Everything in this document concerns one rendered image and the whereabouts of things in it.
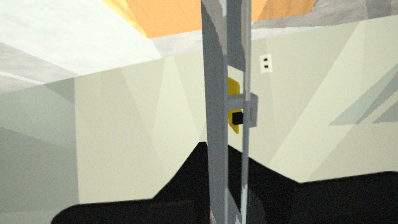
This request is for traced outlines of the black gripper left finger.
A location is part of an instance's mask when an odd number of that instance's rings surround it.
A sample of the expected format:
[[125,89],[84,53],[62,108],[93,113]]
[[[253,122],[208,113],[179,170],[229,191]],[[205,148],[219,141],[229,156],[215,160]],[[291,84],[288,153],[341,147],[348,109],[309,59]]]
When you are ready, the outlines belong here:
[[152,199],[76,204],[51,224],[211,224],[207,143],[196,145]]

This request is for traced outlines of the light wooden board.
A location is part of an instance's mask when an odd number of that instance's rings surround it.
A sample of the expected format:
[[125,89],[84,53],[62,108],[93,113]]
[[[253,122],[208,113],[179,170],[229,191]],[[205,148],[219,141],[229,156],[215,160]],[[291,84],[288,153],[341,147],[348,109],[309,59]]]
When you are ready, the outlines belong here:
[[[252,22],[309,14],[317,0],[252,0]],[[148,39],[202,30],[200,0],[103,0]]]

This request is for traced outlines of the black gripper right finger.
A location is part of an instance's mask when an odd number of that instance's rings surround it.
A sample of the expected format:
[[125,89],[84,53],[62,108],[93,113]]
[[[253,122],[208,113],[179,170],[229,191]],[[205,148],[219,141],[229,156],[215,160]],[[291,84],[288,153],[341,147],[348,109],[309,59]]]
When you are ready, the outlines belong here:
[[[228,145],[228,188],[241,215],[242,152]],[[398,172],[298,182],[249,157],[246,224],[307,224],[398,206]]]

